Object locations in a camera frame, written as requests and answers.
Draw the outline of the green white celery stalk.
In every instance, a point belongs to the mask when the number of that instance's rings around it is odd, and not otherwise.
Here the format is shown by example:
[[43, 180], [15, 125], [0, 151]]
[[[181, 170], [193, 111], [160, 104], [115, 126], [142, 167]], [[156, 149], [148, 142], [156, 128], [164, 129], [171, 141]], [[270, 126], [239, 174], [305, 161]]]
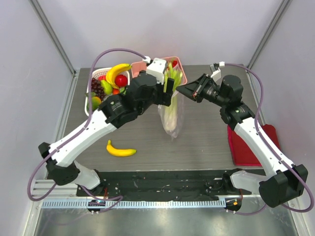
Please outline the green white celery stalk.
[[177, 126], [177, 96], [175, 95], [176, 88], [181, 84], [182, 72], [172, 68], [172, 62], [168, 62], [166, 72], [164, 73], [164, 91], [166, 91], [166, 81], [168, 78], [174, 80], [173, 95], [170, 106], [163, 106], [163, 125], [167, 132], [174, 131]]

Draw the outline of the clear pink zip top bag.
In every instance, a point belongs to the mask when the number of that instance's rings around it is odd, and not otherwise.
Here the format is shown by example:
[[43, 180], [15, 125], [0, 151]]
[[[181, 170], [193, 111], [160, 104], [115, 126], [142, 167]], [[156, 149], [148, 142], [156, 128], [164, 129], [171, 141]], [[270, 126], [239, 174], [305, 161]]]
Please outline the clear pink zip top bag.
[[184, 124], [184, 96], [175, 91], [170, 106], [158, 105], [158, 114], [166, 134], [176, 139]]

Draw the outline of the green yellow mango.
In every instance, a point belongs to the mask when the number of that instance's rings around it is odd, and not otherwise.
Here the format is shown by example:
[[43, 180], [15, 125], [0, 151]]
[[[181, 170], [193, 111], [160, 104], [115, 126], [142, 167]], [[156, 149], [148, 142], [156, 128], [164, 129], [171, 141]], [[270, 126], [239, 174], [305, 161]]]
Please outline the green yellow mango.
[[[96, 95], [95, 92], [91, 92], [91, 99], [92, 99], [92, 111], [95, 111], [99, 105], [102, 103], [101, 99]], [[87, 101], [86, 105], [87, 111], [89, 110], [89, 101]]]

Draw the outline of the small yellow banana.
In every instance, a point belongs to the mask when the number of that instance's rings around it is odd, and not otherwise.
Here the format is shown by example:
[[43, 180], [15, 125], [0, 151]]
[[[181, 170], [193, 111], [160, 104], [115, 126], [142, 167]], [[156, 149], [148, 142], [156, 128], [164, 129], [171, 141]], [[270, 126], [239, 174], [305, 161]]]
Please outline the small yellow banana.
[[112, 145], [111, 140], [108, 140], [106, 150], [109, 154], [115, 157], [129, 157], [137, 152], [135, 149], [117, 149]]

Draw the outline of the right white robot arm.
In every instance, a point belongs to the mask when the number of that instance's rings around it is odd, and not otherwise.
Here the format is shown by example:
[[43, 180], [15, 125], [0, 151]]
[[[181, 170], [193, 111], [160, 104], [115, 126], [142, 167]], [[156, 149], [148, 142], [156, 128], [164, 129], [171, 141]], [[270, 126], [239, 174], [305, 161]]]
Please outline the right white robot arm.
[[304, 165], [295, 165], [271, 141], [255, 115], [242, 101], [243, 86], [237, 76], [224, 76], [220, 86], [208, 75], [176, 90], [185, 97], [200, 103], [207, 100], [220, 106], [220, 116], [250, 148], [261, 163], [265, 175], [256, 175], [236, 169], [222, 182], [227, 194], [239, 189], [261, 196], [269, 207], [277, 207], [301, 196], [308, 170]]

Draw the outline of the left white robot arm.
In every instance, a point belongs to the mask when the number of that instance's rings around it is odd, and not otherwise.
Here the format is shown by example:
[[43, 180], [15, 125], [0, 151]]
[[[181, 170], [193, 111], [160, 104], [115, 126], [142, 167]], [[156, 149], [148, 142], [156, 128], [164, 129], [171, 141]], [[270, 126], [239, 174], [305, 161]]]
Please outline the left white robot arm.
[[48, 158], [49, 176], [59, 186], [75, 183], [87, 188], [92, 195], [100, 196], [105, 184], [98, 172], [82, 166], [76, 158], [103, 136], [135, 120], [151, 105], [169, 106], [173, 86], [173, 79], [167, 79], [166, 85], [162, 85], [153, 75], [141, 72], [131, 80], [124, 93], [107, 97], [89, 121], [55, 143], [41, 143], [39, 150]]

